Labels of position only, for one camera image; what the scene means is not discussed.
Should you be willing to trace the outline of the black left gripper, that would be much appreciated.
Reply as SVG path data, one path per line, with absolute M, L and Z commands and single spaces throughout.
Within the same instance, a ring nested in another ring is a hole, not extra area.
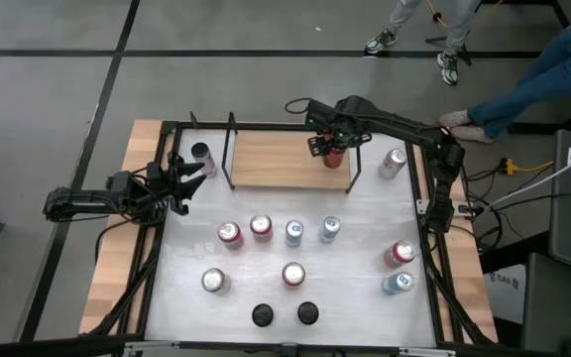
M 183 181 L 182 178 L 199 172 L 204 163 L 187 163 L 178 152 L 171 151 L 168 153 L 167 164 L 164 169 L 161 163 L 147 163 L 148 188 L 156 199 L 167 203 L 172 212 L 184 216 L 188 213 L 188 206 L 184 201 L 192 200 L 207 176 L 200 175 L 187 181 Z

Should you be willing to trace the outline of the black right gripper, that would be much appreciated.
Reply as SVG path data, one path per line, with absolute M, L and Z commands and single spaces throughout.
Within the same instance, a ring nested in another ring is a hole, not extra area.
M 307 140 L 312 157 L 324 157 L 328 154 L 328 140 L 344 143 L 345 148 L 357 148 L 372 140 L 371 130 L 354 114 L 360 103 L 361 98 L 357 96 L 349 96 L 336 103 L 326 118 L 325 126 L 321 130 L 322 136 Z

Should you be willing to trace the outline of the red can with black graphic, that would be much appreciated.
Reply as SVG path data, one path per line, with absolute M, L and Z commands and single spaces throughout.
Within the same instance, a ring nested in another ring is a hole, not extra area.
M 338 169 L 343 162 L 345 152 L 343 148 L 327 146 L 321 155 L 324 166 L 329 169 Z

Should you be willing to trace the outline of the white Celsius can black lid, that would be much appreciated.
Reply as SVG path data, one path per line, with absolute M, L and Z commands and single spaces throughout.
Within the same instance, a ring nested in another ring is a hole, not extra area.
M 251 312 L 252 321 L 259 327 L 267 327 L 274 320 L 274 311 L 266 303 L 257 304 Z
M 319 309 L 311 301 L 302 302 L 296 312 L 298 320 L 305 325 L 314 324 L 319 318 Z
M 194 160 L 202 164 L 200 171 L 208 179 L 215 178 L 217 176 L 217 167 L 209 147 L 203 142 L 197 142 L 192 145 L 190 151 Z

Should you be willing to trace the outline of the silver Diet Coke can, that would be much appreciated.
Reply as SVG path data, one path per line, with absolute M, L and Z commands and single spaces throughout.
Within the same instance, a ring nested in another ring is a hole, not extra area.
M 222 270 L 209 268 L 202 274 L 201 285 L 208 293 L 224 294 L 230 288 L 230 279 Z
M 379 166 L 379 174 L 383 179 L 394 179 L 405 164 L 405 152 L 400 149 L 392 149 L 384 156 Z

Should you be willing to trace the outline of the red Fanta can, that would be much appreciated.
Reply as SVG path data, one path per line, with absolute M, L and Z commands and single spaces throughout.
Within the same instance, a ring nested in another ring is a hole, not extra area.
M 266 214 L 253 216 L 250 221 L 250 229 L 257 242 L 267 243 L 273 238 L 273 223 Z
M 242 231 L 234 221 L 221 223 L 217 229 L 217 236 L 220 242 L 230 250 L 239 249 L 244 244 Z
M 398 268 L 414 260 L 416 249 L 406 240 L 398 240 L 384 254 L 384 262 L 390 268 Z

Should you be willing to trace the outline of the red soda can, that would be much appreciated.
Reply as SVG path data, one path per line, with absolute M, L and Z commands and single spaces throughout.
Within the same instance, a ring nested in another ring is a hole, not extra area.
M 306 272 L 302 264 L 289 262 L 282 269 L 282 281 L 288 288 L 297 288 L 305 280 Z

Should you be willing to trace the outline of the wooden tray board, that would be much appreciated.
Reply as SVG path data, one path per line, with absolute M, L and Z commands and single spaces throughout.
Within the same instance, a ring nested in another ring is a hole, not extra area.
M 312 157 L 302 125 L 245 123 L 228 114 L 220 172 L 230 188 L 278 187 L 350 192 L 362 172 L 358 149 L 345 152 L 338 169 Z

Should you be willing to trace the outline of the blue silver Red Bull can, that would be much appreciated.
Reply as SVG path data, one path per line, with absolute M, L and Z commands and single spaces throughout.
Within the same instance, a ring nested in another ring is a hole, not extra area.
M 411 291 L 414 287 L 413 276 L 407 272 L 395 273 L 382 281 L 382 291 L 390 296 Z
M 302 242 L 304 232 L 303 224 L 298 220 L 291 220 L 285 226 L 285 243 L 290 247 L 297 247 Z
M 332 243 L 341 230 L 341 221 L 336 216 L 326 216 L 318 231 L 318 237 L 321 242 Z

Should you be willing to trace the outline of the white table cover sheet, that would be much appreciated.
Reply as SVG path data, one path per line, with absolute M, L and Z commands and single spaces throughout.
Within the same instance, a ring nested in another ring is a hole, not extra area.
M 189 202 L 185 216 L 169 213 L 149 309 L 150 340 L 273 343 L 308 345 L 412 346 L 435 343 L 423 264 L 415 259 L 405 270 L 414 288 L 389 296 L 382 281 L 391 274 L 385 251 L 398 240 L 419 239 L 408 171 L 381 178 L 384 154 L 398 141 L 376 136 L 361 150 L 362 172 L 352 190 L 230 188 L 223 175 L 206 180 Z M 257 242 L 251 218 L 266 214 L 273 238 Z M 341 230 L 332 243 L 319 240 L 326 216 L 336 216 Z M 304 226 L 297 247 L 286 244 L 286 225 Z M 217 236 L 219 225 L 236 222 L 244 244 L 227 249 Z M 288 288 L 282 269 L 303 265 L 301 286 Z M 230 279 L 224 294 L 202 288 L 202 274 L 222 270 Z M 296 315 L 302 302 L 319 309 L 312 325 Z M 268 304 L 274 320 L 267 327 L 252 321 L 259 303 Z

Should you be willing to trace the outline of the person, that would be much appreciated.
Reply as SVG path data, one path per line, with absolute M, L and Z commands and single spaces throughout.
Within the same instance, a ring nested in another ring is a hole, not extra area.
M 375 55 L 393 46 L 398 39 L 399 29 L 411 18 L 423 0 L 399 0 L 390 15 L 389 23 L 366 44 L 366 54 Z M 448 25 L 444 50 L 436 57 L 442 80 L 448 85 L 459 81 L 458 53 L 471 30 L 475 10 L 481 0 L 453 0 L 455 16 Z
M 529 106 L 571 95 L 571 25 L 549 42 L 509 93 L 440 116 L 441 126 L 464 141 L 491 144 Z

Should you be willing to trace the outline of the black furniture leg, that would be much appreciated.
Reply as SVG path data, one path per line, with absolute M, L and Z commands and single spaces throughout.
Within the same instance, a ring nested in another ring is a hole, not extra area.
M 513 135 L 553 135 L 559 130 L 571 131 L 571 118 L 559 124 L 513 123 L 508 127 Z

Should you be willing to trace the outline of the white printed box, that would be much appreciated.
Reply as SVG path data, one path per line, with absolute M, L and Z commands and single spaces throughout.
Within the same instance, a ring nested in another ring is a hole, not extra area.
M 526 270 L 514 265 L 484 275 L 494 317 L 522 323 Z

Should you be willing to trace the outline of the grey box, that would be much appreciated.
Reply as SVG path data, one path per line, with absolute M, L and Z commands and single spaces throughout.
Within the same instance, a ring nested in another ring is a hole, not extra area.
M 526 263 L 521 347 L 564 352 L 571 342 L 571 265 L 538 253 Z

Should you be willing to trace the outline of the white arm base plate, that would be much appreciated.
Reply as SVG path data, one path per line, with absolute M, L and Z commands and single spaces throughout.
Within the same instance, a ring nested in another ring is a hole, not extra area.
M 428 199 L 418 199 L 415 202 L 417 213 L 424 215 L 426 213 L 428 203 Z M 453 201 L 452 206 L 454 208 L 453 215 L 455 217 L 472 217 L 474 215 L 473 205 L 469 204 L 468 201 Z

